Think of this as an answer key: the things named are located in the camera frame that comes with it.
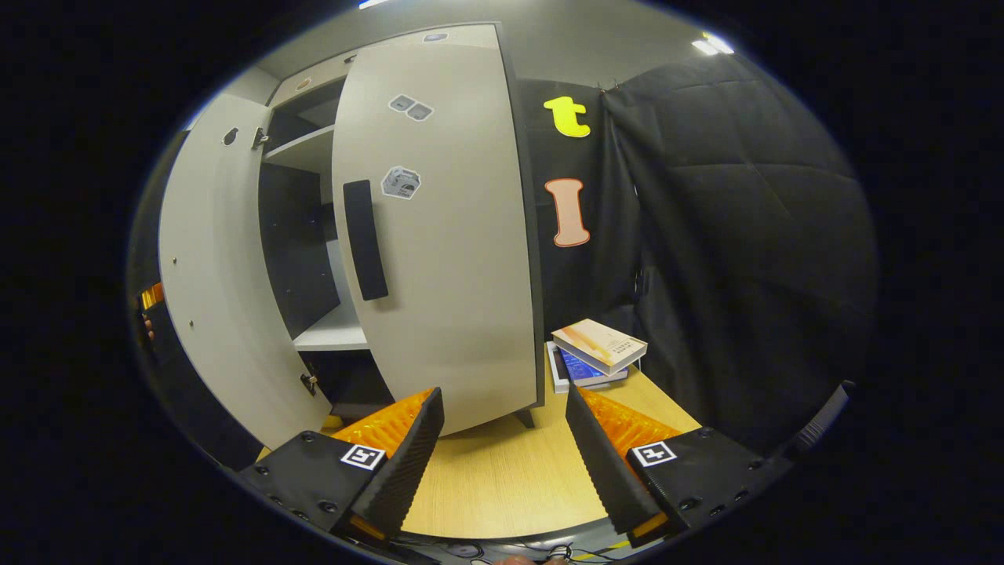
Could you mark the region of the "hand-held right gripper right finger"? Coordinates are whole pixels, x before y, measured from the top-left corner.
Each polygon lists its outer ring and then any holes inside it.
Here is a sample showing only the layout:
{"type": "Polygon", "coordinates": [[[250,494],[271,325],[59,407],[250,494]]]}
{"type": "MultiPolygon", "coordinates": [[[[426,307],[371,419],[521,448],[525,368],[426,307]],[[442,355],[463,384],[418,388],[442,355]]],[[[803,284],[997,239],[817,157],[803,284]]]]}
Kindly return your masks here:
{"type": "Polygon", "coordinates": [[[679,432],[591,390],[568,390],[566,421],[607,518],[634,547],[706,528],[777,479],[775,457],[711,427],[679,432]]]}

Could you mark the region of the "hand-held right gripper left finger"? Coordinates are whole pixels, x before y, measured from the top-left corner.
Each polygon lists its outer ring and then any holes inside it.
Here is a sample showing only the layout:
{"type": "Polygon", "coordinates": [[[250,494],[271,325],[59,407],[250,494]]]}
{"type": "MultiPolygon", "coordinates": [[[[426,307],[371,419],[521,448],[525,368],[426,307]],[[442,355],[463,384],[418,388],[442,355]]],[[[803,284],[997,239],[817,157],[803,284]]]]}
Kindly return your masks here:
{"type": "Polygon", "coordinates": [[[317,530],[384,541],[401,532],[444,421],[430,388],[334,434],[299,432],[239,476],[317,530]]]}

